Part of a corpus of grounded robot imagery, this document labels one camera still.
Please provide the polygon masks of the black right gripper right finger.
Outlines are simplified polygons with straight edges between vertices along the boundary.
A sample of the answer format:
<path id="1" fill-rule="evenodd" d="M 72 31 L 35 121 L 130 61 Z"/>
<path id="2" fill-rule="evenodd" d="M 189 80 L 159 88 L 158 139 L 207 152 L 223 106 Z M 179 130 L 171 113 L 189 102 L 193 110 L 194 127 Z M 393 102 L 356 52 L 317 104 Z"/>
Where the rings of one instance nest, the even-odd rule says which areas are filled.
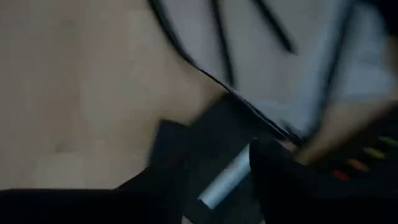
<path id="1" fill-rule="evenodd" d="M 256 198 L 266 224 L 308 222 L 308 199 L 315 188 L 313 174 L 295 162 L 275 140 L 253 139 L 249 164 Z"/>

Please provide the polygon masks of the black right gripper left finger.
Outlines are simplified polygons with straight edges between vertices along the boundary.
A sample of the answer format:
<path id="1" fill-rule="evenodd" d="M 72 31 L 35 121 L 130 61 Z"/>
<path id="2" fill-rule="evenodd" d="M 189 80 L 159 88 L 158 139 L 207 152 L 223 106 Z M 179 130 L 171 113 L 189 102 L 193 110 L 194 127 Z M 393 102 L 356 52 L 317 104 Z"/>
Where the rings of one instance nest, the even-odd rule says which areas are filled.
<path id="1" fill-rule="evenodd" d="M 182 224 L 190 168 L 184 148 L 187 133 L 187 126 L 161 120 L 147 167 L 118 187 L 137 194 L 130 204 L 139 223 Z"/>

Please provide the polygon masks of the black box white stripe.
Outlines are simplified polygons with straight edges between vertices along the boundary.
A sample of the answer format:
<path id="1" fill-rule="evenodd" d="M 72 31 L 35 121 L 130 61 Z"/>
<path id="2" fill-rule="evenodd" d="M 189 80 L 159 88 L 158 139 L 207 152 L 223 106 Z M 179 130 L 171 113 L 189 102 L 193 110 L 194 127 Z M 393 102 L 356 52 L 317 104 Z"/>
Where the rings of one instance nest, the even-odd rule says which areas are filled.
<path id="1" fill-rule="evenodd" d="M 253 131 L 242 112 L 220 101 L 189 129 L 190 175 L 185 216 L 194 224 L 259 224 L 248 144 Z"/>

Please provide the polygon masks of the black network switch box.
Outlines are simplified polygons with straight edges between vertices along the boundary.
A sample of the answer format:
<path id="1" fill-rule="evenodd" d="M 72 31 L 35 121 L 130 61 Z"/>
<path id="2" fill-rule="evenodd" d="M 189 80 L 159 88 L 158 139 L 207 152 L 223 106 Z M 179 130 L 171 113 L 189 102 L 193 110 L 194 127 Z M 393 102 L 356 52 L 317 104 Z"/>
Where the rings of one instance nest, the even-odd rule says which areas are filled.
<path id="1" fill-rule="evenodd" d="M 308 165 L 363 190 L 398 197 L 398 105 Z"/>

